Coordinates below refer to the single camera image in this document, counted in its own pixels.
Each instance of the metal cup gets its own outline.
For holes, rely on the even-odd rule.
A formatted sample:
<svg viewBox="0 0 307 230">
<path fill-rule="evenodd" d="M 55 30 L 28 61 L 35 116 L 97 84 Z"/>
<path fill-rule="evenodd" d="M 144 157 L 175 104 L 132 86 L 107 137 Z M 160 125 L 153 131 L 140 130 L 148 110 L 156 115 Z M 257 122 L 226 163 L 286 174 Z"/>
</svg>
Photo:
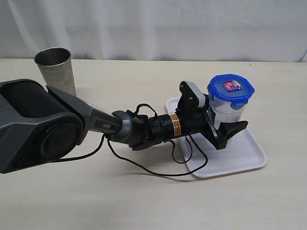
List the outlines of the metal cup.
<svg viewBox="0 0 307 230">
<path fill-rule="evenodd" d="M 60 47 L 44 49 L 35 55 L 34 62 L 47 86 L 76 96 L 70 51 Z"/>
</svg>

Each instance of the plastic tray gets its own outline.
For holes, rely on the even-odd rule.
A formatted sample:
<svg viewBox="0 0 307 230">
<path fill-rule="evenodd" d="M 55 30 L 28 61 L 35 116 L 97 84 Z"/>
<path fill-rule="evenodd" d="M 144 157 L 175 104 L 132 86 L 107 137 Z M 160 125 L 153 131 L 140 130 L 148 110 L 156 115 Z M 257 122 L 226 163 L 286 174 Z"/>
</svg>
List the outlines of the plastic tray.
<svg viewBox="0 0 307 230">
<path fill-rule="evenodd" d="M 179 98 L 172 98 L 166 102 L 168 113 L 175 111 L 178 101 Z M 267 156 L 264 150 L 248 128 L 232 137 L 226 148 L 222 150 L 216 150 L 201 134 L 193 134 L 192 136 L 208 157 L 207 165 L 194 173 L 199 178 L 204 179 L 249 172 L 260 169 L 267 163 Z M 190 155 L 190 145 L 185 138 L 178 138 L 178 141 L 183 156 L 187 159 Z M 193 155 L 191 160 L 187 162 L 187 167 L 190 171 L 201 166 L 205 160 L 192 142 L 191 145 Z"/>
</svg>

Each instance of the blue lid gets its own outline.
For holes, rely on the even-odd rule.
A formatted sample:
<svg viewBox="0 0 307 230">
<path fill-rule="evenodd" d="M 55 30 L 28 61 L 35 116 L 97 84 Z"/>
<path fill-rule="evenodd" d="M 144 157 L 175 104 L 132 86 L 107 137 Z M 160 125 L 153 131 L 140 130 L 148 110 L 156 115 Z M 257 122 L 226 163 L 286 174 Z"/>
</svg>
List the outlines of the blue lid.
<svg viewBox="0 0 307 230">
<path fill-rule="evenodd" d="M 235 104 L 247 104 L 255 89 L 245 78 L 235 74 L 217 75 L 208 85 L 209 97 Z"/>
</svg>

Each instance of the label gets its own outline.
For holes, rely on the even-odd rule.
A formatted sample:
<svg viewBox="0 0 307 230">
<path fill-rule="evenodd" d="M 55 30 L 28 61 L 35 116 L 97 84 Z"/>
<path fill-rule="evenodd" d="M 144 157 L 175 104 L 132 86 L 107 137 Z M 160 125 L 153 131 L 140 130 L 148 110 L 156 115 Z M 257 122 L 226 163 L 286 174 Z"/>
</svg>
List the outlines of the label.
<svg viewBox="0 0 307 230">
<path fill-rule="evenodd" d="M 180 125 L 180 121 L 178 119 L 177 114 L 172 113 L 172 114 L 169 114 L 169 116 L 173 122 L 174 136 L 176 137 L 176 136 L 181 135 L 181 125 Z"/>
<path fill-rule="evenodd" d="M 242 90 L 241 85 L 236 80 L 225 81 L 222 86 L 227 92 L 237 92 Z"/>
</svg>

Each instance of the white table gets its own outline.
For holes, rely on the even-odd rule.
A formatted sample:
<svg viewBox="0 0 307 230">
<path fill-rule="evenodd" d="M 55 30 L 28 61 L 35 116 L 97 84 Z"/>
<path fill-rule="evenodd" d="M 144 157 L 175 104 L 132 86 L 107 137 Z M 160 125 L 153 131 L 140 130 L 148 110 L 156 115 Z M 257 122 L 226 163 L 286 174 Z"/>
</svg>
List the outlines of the white table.
<svg viewBox="0 0 307 230">
<path fill-rule="evenodd" d="M 268 155 L 258 171 L 211 180 L 148 176 L 113 156 L 105 143 L 85 160 L 51 163 L 0 175 L 1 230 L 307 229 L 307 63 L 150 62 L 73 60 L 77 94 L 110 112 L 148 103 L 159 114 L 180 96 L 182 80 L 206 91 L 224 73 L 242 75 L 256 89 L 244 112 Z M 44 84 L 31 59 L 0 59 L 0 80 Z M 143 113 L 151 114 L 149 109 Z M 98 145 L 89 133 L 69 156 Z M 170 144 L 118 154 L 157 172 L 187 168 L 172 161 Z"/>
</svg>

